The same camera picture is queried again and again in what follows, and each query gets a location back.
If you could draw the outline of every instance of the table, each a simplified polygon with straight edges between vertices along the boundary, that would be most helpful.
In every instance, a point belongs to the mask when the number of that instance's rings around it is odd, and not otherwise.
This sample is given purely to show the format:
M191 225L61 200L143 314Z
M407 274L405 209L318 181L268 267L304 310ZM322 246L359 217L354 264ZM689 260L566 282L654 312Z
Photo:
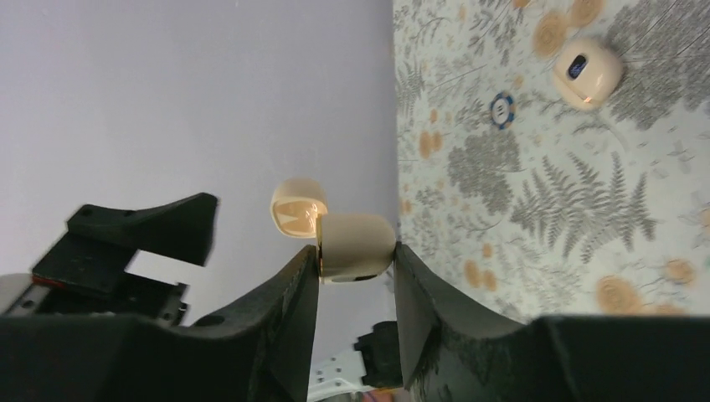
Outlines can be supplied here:
M402 240L520 322L709 313L708 27L706 0L395 0ZM625 65L592 112L551 81L580 37Z

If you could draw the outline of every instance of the poker chip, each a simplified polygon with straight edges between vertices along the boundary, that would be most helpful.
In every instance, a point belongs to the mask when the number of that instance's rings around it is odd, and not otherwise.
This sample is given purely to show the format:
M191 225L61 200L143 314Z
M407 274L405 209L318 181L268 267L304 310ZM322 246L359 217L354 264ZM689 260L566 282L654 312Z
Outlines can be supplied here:
M503 130L508 128L515 119L515 102L507 92L496 95L491 102L491 120L493 126Z

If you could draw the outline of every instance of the white wall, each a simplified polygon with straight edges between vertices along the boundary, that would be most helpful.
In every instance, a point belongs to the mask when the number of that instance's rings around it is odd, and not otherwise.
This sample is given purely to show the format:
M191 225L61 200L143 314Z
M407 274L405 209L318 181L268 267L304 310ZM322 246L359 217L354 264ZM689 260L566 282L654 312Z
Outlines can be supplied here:
M0 255L26 271L83 203L221 198L207 268L139 255L192 285L189 321L272 276L303 243L271 192L322 182L331 211L397 213L391 2L0 2ZM321 290L314 359L387 315L379 278Z

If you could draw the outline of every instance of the metal bracket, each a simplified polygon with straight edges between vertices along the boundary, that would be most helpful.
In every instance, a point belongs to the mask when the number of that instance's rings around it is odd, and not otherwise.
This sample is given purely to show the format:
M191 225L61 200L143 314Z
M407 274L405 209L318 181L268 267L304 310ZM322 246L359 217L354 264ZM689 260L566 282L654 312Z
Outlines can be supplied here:
M373 387L363 385L361 378L365 374L363 356L352 348L314 364L308 381L308 402L373 390Z

